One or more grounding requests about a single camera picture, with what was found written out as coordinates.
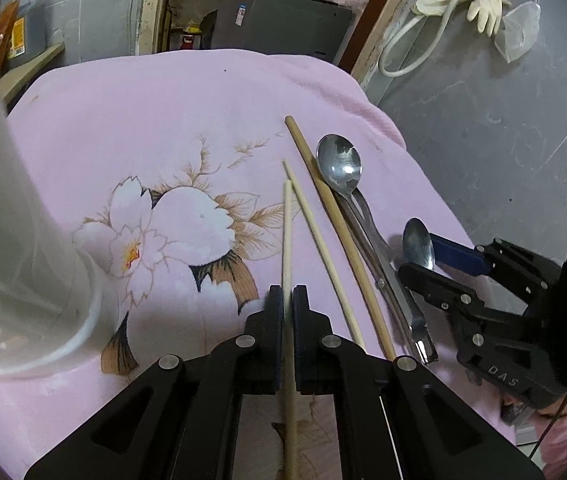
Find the floor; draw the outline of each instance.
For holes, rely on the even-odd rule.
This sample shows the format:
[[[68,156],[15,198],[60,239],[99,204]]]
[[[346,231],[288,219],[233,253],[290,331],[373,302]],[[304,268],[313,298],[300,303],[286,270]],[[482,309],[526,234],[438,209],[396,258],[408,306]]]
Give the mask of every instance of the floor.
[[[140,1],[43,0],[48,43],[65,42],[65,65],[133,54]]]
[[[540,4],[537,42],[510,64],[458,12],[429,60],[394,79],[379,107],[475,243],[501,237],[561,263],[567,253],[567,0]],[[436,28],[436,18],[426,22],[406,64]],[[520,310],[502,290],[495,287],[495,306]]]

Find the wooden stick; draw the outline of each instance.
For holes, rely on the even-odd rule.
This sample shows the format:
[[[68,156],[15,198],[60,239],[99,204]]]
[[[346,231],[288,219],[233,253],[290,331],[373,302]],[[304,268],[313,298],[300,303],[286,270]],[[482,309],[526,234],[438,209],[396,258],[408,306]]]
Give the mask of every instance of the wooden stick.
[[[343,311],[345,322],[348,323],[350,335],[352,336],[353,341],[365,350],[365,341],[363,339],[363,334],[361,333],[361,328],[359,327],[357,317],[355,316],[355,311],[353,311],[353,308],[350,305],[350,301],[348,301],[348,296],[345,293],[345,288],[343,288],[341,280],[339,279],[337,268],[335,267],[335,263],[332,260],[332,256],[330,256],[330,250],[327,248],[326,241],[321,235],[319,225],[317,224],[312,209],[310,208],[310,203],[308,203],[308,199],[303,194],[303,190],[301,189],[299,181],[297,180],[297,176],[295,176],[292,168],[289,167],[288,163],[285,160],[283,161],[283,165],[285,167],[285,171],[288,173],[288,178],[292,181],[292,186],[294,187],[294,192],[296,193],[297,199],[299,200],[301,210],[306,217],[306,222],[308,222],[310,232],[312,233],[312,237],[317,244],[317,248],[319,248],[319,254],[321,254],[321,259],[323,259],[328,276],[330,276],[332,285],[335,288],[337,298],[339,298],[339,303],[341,303],[341,310]]]
[[[355,279],[359,284],[359,288],[361,289],[361,294],[363,295],[363,300],[368,307],[368,312],[370,313],[370,317],[372,319],[372,324],[374,325],[375,330],[377,331],[377,336],[379,338],[379,343],[381,345],[381,349],[383,350],[383,354],[385,355],[386,359],[394,360],[397,357],[395,352],[395,346],[392,343],[392,338],[390,337],[390,331],[386,325],[386,321],[383,318],[383,313],[381,312],[381,307],[379,306],[379,302],[377,301],[377,296],[374,294],[374,289],[372,288],[372,283],[368,278],[368,274],[365,271],[365,266],[361,261],[361,256],[359,255],[359,251],[355,245],[355,241],[348,229],[348,225],[343,218],[343,214],[341,213],[339,206],[337,205],[337,200],[335,200],[334,195],[332,194],[332,190],[328,187],[328,185],[323,181],[321,178],[321,174],[319,173],[319,169],[317,168],[317,164],[315,161],[310,148],[308,147],[308,143],[306,139],[303,137],[301,130],[295,123],[294,118],[288,116],[285,118],[286,126],[290,130],[292,134],[292,138],[294,142],[297,144],[297,148],[301,157],[303,158],[304,162],[306,163],[306,167],[310,172],[310,176],[315,183],[315,187],[317,188],[317,192],[321,197],[321,202],[323,202],[324,208],[332,221],[332,225],[339,236],[339,240],[341,240],[341,245],[345,250],[345,255],[348,257],[348,262],[350,263],[350,267],[355,274]]]
[[[294,330],[292,327],[292,183],[283,187],[283,264],[281,288],[283,289],[283,345],[284,345],[284,412],[285,454],[284,473],[287,480],[297,480],[297,385],[294,378]]]

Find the tablecloth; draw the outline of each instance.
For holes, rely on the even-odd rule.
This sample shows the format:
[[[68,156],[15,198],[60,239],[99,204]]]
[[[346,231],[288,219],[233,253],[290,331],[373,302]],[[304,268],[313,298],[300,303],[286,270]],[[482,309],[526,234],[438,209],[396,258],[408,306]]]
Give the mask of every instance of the tablecloth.
[[[0,465],[9,475],[23,478],[162,355],[194,358],[241,333],[269,286],[281,280],[284,158],[310,200],[368,352],[383,355],[284,124],[287,115],[311,147],[328,133],[355,144],[364,167],[361,190],[397,257],[404,224],[413,216],[439,235],[470,244],[390,118],[349,75],[325,62],[186,51],[99,60],[43,75],[10,114],[11,134],[52,218],[114,281],[119,329],[101,355],[74,370],[0,380]],[[311,307],[330,317],[335,333],[349,337],[298,207],[293,224],[293,282],[308,285]],[[483,285],[474,283],[479,290]],[[499,418],[497,391],[467,380],[445,315],[423,308],[441,356],[431,370],[512,440],[512,429]],[[340,478],[330,399],[301,399],[299,411],[300,478]],[[278,478],[284,430],[277,399],[247,397],[234,478]]]

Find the spoon bowl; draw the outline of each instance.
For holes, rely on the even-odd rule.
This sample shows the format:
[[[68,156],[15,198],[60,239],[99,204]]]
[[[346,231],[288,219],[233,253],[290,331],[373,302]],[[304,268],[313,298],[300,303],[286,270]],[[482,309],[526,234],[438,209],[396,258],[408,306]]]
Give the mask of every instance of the spoon bowl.
[[[361,157],[353,144],[337,134],[329,134],[317,146],[317,166],[326,184],[349,197],[361,180]]]
[[[410,218],[403,235],[404,258],[426,269],[435,270],[435,248],[428,228],[419,218]]]

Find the plastic bag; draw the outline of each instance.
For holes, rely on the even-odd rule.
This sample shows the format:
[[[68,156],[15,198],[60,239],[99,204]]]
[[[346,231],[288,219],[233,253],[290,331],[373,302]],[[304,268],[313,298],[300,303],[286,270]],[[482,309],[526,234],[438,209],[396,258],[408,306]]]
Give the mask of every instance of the plastic bag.
[[[538,0],[525,2],[507,13],[495,36],[495,47],[510,63],[528,52],[539,35],[541,6]]]

